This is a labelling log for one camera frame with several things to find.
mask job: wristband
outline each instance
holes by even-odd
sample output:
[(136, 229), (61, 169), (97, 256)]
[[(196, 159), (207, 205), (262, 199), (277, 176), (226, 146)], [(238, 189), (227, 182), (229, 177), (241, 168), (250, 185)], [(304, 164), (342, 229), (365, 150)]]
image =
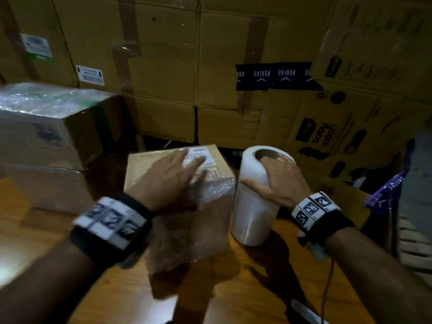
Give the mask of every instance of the wristband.
[(318, 192), (305, 198), (295, 206), (292, 216), (300, 229), (321, 246), (336, 231), (354, 227), (341, 209), (324, 192)]
[(97, 264), (108, 268), (141, 247), (153, 214), (131, 196), (103, 197), (75, 219), (69, 239)]

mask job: person's left hand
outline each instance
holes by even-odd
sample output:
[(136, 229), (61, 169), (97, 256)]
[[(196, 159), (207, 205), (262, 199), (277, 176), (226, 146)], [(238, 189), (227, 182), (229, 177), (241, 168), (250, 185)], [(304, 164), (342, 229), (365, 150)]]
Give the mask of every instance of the person's left hand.
[(187, 167), (182, 163), (188, 149), (174, 151), (156, 161), (136, 185), (125, 191), (150, 212), (157, 213), (176, 201), (188, 186), (206, 157), (195, 158)]

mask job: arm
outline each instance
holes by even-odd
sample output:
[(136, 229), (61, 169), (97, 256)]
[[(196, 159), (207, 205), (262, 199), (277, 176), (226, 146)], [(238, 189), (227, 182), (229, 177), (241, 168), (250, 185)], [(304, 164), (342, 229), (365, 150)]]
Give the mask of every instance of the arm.
[[(300, 169), (290, 159), (263, 157), (261, 163), (269, 176), (269, 186), (251, 179), (240, 182), (262, 198), (292, 211), (312, 194)], [(349, 225), (343, 227), (344, 221), (347, 219), (341, 218), (340, 212), (328, 213), (305, 233), (321, 242), (339, 264), (375, 321), (432, 322), (432, 289), (360, 231)]]
[[(204, 157), (194, 159), (183, 168), (182, 162), (186, 154), (187, 149), (174, 151), (155, 162), (126, 194), (149, 212), (161, 212), (181, 196), (196, 169), (205, 160)], [(104, 218), (102, 214), (100, 212), (101, 216), (95, 219), (96, 222)], [(145, 227), (142, 227), (143, 234), (138, 231), (134, 235), (129, 247), (141, 247), (148, 232), (144, 230)], [(24, 273), (0, 290), (2, 324), (66, 323), (105, 270), (123, 261), (134, 251), (129, 247), (116, 250), (97, 235), (76, 226), (68, 241), (36, 260)]]
[(324, 247), (377, 323), (432, 322), (432, 289), (359, 230), (341, 229)]

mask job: roll of plastic wrap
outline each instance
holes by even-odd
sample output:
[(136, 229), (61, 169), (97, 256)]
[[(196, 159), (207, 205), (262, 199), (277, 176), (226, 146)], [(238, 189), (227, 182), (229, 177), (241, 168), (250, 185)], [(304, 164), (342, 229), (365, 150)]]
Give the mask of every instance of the roll of plastic wrap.
[[(241, 160), (241, 178), (251, 178), (261, 185), (268, 185), (269, 179), (260, 159), (264, 156), (277, 158), (283, 154), (294, 161), (286, 152), (270, 146), (254, 146), (243, 152)], [(270, 234), (279, 206), (262, 199), (256, 192), (239, 183), (234, 200), (234, 219), (231, 233), (244, 245), (255, 247), (266, 241)]]

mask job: box wrapped in plastic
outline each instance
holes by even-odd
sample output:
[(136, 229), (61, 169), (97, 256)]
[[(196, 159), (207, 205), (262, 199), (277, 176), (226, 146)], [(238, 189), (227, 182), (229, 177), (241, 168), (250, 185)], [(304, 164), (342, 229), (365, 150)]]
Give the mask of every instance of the box wrapped in plastic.
[[(129, 155), (124, 188), (135, 184), (151, 165), (172, 150)], [(192, 179), (184, 198), (193, 201), (194, 211), (173, 211), (156, 216), (149, 246), (144, 254), (149, 273), (171, 270), (182, 264), (224, 252), (229, 246), (230, 217), (235, 176), (215, 145), (190, 147), (187, 158), (207, 156), (199, 174)]]
[(122, 146), (102, 155), (83, 171), (22, 164), (2, 166), (25, 194), (30, 207), (80, 214), (102, 196), (122, 191), (127, 154)]
[(115, 93), (37, 83), (0, 88), (0, 162), (83, 170), (121, 136)]

